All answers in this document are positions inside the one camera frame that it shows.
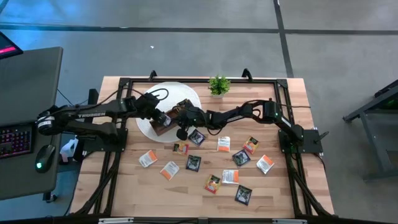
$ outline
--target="keyboard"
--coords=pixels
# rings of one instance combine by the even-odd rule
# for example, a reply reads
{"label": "keyboard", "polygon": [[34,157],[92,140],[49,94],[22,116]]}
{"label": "keyboard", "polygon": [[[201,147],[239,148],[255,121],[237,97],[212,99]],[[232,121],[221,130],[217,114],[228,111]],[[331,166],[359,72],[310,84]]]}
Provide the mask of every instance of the keyboard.
{"label": "keyboard", "polygon": [[32,152],[33,124],[0,127],[0,159]]}

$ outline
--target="concrete floor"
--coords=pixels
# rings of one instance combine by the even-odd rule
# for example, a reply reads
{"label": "concrete floor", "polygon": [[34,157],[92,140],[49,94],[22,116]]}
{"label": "concrete floor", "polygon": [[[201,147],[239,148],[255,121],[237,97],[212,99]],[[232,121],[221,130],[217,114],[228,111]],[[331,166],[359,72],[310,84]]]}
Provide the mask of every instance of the concrete floor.
{"label": "concrete floor", "polygon": [[[279,2],[286,29],[398,29],[397,1]],[[276,21],[272,0],[10,0],[0,14],[0,25],[276,29]],[[105,75],[149,75],[153,69],[161,76],[237,77],[247,67],[255,77],[287,77],[279,34],[1,31],[24,50],[63,47],[59,89],[73,103],[85,100],[89,88],[99,89]],[[398,178],[363,182],[376,161],[362,124],[341,118],[398,78],[398,35],[295,34],[287,35],[287,45],[315,124],[330,131],[323,147],[335,213],[396,223]],[[58,97],[57,103],[66,101]],[[59,178],[62,199],[53,204],[35,196],[0,202],[0,220],[62,215],[75,181],[75,175]],[[34,212],[20,212],[28,206]]]}

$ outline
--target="black desk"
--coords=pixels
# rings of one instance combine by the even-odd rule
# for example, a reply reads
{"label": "black desk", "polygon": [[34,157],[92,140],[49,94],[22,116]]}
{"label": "black desk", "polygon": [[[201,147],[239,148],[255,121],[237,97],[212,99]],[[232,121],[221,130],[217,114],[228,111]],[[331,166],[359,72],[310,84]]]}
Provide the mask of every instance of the black desk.
{"label": "black desk", "polygon": [[[0,126],[35,121],[37,115],[55,104],[63,49],[28,50],[0,60]],[[57,181],[60,135],[53,165],[44,174],[34,169],[39,149],[51,136],[35,132],[33,153],[0,159],[0,200],[50,192]]]}

